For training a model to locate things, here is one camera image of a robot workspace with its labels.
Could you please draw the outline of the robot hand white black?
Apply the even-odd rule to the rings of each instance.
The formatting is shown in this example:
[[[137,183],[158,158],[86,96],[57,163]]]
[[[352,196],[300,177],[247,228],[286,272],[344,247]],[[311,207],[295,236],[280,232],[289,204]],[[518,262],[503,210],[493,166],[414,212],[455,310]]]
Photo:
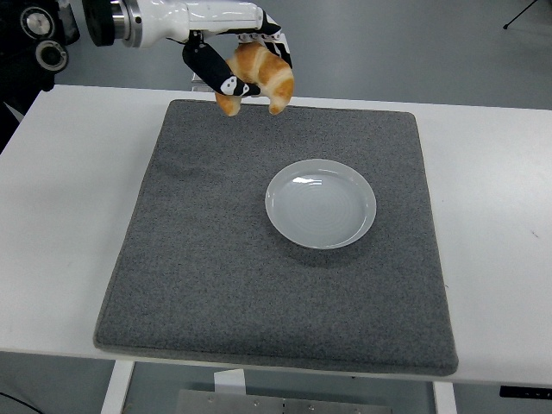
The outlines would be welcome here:
[[[183,61],[213,91],[225,96],[255,96],[260,88],[234,74],[219,53],[205,42],[212,35],[233,34],[240,44],[254,41],[291,64],[280,25],[260,6],[243,1],[139,1],[130,18],[130,47],[151,47],[169,39],[184,46]]]

